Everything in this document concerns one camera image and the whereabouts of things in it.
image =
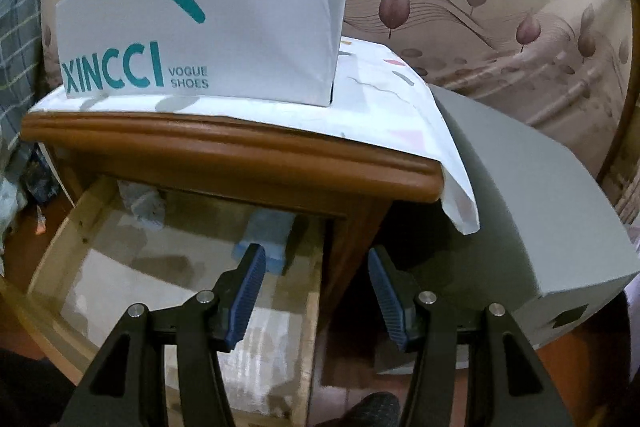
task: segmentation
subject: wooden frame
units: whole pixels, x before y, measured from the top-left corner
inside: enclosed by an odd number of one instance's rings
[[[393,200],[431,203],[440,163],[351,140],[223,117],[31,112],[22,138],[49,147],[78,194],[86,172],[336,218],[322,281],[327,324]]]
[[[81,267],[88,245],[108,219],[110,208],[119,206],[119,197],[117,185],[108,178],[98,180],[82,195],[44,253],[26,294],[0,277],[0,295],[49,360],[76,385],[93,360],[97,347],[58,313]],[[311,230],[320,230],[318,223]],[[308,231],[303,237],[300,245],[306,245],[305,248],[311,248],[314,253],[309,258],[312,261],[310,285],[305,287],[306,303],[303,305],[303,325],[296,368],[296,374],[299,375],[298,387],[291,415],[289,419],[280,419],[234,410],[234,418],[240,427],[303,427],[306,423],[319,317],[322,240],[319,232]],[[181,425],[180,415],[176,413],[180,403],[178,392],[167,387],[166,397],[170,424]]]

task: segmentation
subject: gray box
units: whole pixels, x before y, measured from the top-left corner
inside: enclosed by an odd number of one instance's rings
[[[411,272],[460,307],[500,302],[542,346],[617,295],[640,271],[638,256],[571,151],[482,103],[430,87],[468,172],[480,230],[465,236],[448,220],[434,227],[425,219],[420,233],[431,253]],[[379,371],[410,371],[388,353],[381,346]]]

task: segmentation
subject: blue sponge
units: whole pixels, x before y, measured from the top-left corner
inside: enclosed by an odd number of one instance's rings
[[[234,247],[233,258],[242,259],[247,247],[251,243],[258,243],[266,254],[267,272],[282,275],[286,264],[287,239],[294,219],[296,214],[291,212],[257,208],[249,218],[242,239]]]

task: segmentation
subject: wooden drawer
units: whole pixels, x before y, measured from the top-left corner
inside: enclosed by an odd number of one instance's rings
[[[0,292],[43,352],[78,383],[127,306],[181,304],[237,266],[230,253],[254,207],[168,191],[161,230],[149,230],[101,178],[69,213],[26,295],[0,278]],[[220,354],[241,426],[303,426],[310,392],[324,223],[298,216],[284,275],[266,274],[244,340]],[[181,425],[175,347],[165,350],[170,423]]]

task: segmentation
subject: white cloth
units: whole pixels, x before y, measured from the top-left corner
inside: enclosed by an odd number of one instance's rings
[[[329,107],[222,96],[141,94],[67,98],[59,87],[32,111],[140,111],[228,116],[398,150],[442,164],[442,207],[462,233],[479,228],[478,208],[449,129],[420,76],[382,44],[342,38]]]

